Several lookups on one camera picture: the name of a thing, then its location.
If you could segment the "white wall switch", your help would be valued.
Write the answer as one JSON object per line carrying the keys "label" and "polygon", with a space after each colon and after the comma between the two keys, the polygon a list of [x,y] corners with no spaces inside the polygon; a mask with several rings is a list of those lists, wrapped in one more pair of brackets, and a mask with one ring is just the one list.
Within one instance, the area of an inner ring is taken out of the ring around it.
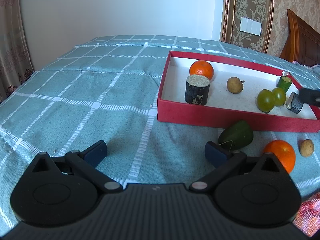
{"label": "white wall switch", "polygon": [[261,35],[261,23],[251,20],[249,18],[242,17],[240,20],[240,31],[249,33],[252,35]]}

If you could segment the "pink cloth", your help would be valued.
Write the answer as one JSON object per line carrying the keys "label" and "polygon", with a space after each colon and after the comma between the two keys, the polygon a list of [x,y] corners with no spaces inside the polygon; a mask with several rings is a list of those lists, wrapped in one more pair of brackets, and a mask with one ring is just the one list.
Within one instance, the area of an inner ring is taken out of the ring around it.
{"label": "pink cloth", "polygon": [[319,199],[302,202],[293,224],[308,237],[312,237],[319,230]]}

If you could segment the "teal checked bed sheet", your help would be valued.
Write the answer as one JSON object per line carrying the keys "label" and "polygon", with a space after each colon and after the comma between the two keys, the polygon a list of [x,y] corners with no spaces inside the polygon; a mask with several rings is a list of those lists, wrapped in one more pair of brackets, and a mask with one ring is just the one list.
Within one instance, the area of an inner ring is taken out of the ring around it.
{"label": "teal checked bed sheet", "polygon": [[10,195],[39,152],[62,156],[103,140],[98,169],[127,183],[190,184],[210,172],[204,146],[221,130],[157,120],[157,96],[169,51],[242,59],[289,71],[319,88],[319,74],[231,44],[161,35],[97,37],[28,74],[1,103],[1,234],[17,220]]}

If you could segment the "wooden headboard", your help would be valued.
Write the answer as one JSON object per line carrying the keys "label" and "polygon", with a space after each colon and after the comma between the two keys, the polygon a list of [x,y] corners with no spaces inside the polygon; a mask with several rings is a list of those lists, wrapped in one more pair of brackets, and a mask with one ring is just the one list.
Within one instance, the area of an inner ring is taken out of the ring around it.
{"label": "wooden headboard", "polygon": [[306,66],[319,64],[319,33],[290,9],[287,17],[289,35],[280,58]]}

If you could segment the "patterned curtain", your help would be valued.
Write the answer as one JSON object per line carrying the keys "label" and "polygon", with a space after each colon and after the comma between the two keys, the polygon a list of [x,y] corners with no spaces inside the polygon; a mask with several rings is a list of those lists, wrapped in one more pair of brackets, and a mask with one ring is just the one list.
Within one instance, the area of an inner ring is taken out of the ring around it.
{"label": "patterned curtain", "polygon": [[20,0],[0,0],[1,6],[1,102],[33,74]]}

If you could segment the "green cucumber piece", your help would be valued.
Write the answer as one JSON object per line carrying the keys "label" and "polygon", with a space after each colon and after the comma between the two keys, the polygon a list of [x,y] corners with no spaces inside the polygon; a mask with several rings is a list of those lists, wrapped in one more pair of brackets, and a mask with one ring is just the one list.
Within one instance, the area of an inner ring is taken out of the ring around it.
{"label": "green cucumber piece", "polygon": [[281,88],[285,93],[289,90],[292,84],[292,80],[288,76],[281,76],[278,83],[277,88]]}

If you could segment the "green tomato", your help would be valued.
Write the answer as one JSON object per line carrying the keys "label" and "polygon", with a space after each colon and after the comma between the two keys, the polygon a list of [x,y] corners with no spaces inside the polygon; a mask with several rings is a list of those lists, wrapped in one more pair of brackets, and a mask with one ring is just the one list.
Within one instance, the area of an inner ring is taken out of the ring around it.
{"label": "green tomato", "polygon": [[270,90],[263,89],[259,92],[257,107],[264,113],[270,112],[275,107],[275,98]]}
{"label": "green tomato", "polygon": [[283,106],[286,101],[286,93],[282,88],[276,87],[272,90],[272,94],[275,98],[275,106],[280,107]]}

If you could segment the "gold wall trim frame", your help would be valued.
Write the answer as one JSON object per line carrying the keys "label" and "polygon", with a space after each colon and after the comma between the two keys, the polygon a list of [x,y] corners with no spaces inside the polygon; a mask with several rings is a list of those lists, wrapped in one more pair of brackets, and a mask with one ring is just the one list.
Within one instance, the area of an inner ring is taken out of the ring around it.
{"label": "gold wall trim frame", "polygon": [[[272,29],[274,0],[224,0],[222,42],[266,53]],[[240,30],[242,18],[260,23],[260,35]]]}

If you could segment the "small orange tangerine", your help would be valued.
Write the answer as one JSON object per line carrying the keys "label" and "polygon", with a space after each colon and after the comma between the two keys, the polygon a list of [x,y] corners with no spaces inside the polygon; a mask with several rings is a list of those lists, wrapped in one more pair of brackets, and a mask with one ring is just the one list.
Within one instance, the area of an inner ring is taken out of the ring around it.
{"label": "small orange tangerine", "polygon": [[189,68],[189,75],[202,75],[211,81],[214,76],[214,68],[209,62],[198,60]]}

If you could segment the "small brown longan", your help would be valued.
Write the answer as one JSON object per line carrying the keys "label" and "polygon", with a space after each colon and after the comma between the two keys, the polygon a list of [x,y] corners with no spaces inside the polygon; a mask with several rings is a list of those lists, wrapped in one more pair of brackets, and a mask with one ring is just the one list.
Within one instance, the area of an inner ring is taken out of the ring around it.
{"label": "small brown longan", "polygon": [[313,154],[314,149],[314,143],[311,139],[305,139],[299,143],[299,152],[305,158],[310,157]]}

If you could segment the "green avocado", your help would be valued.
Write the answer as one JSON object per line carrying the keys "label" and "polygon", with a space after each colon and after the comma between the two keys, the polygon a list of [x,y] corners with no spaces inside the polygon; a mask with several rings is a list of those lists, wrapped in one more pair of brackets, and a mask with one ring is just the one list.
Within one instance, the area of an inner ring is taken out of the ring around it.
{"label": "green avocado", "polygon": [[226,128],[218,138],[218,144],[227,151],[248,146],[254,138],[253,130],[245,120],[240,120]]}

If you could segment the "red shallow cardboard box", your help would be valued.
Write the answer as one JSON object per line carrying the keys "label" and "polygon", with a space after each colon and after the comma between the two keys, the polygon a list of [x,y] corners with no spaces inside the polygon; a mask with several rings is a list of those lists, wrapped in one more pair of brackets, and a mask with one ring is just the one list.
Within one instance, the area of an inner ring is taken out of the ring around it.
{"label": "red shallow cardboard box", "polygon": [[[214,68],[204,106],[188,104],[184,99],[189,68],[197,60],[207,61]],[[245,120],[254,131],[319,132],[319,108],[316,106],[304,104],[298,114],[285,106],[274,107],[270,113],[258,109],[258,93],[263,89],[274,89],[283,74],[292,80],[286,95],[297,93],[302,85],[289,70],[223,56],[170,51],[159,88],[157,119],[217,128],[227,128],[239,120]],[[231,77],[244,81],[241,93],[233,94],[227,90],[227,81]]]}

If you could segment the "large orange tangerine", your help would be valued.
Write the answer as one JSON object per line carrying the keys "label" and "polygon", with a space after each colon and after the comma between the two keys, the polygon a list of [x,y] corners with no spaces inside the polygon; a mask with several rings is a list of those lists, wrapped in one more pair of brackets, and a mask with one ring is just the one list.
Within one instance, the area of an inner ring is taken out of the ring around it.
{"label": "large orange tangerine", "polygon": [[291,173],[296,163],[296,154],[293,147],[286,141],[274,140],[263,149],[263,153],[273,153],[281,162],[287,173]]}

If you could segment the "brown longan fruit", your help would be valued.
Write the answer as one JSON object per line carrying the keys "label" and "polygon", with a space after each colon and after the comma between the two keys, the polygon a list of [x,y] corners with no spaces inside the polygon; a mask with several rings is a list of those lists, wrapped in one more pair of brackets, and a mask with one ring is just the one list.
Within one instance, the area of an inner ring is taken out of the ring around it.
{"label": "brown longan fruit", "polygon": [[227,90],[233,94],[239,94],[244,88],[244,81],[241,81],[238,77],[231,77],[227,81]]}

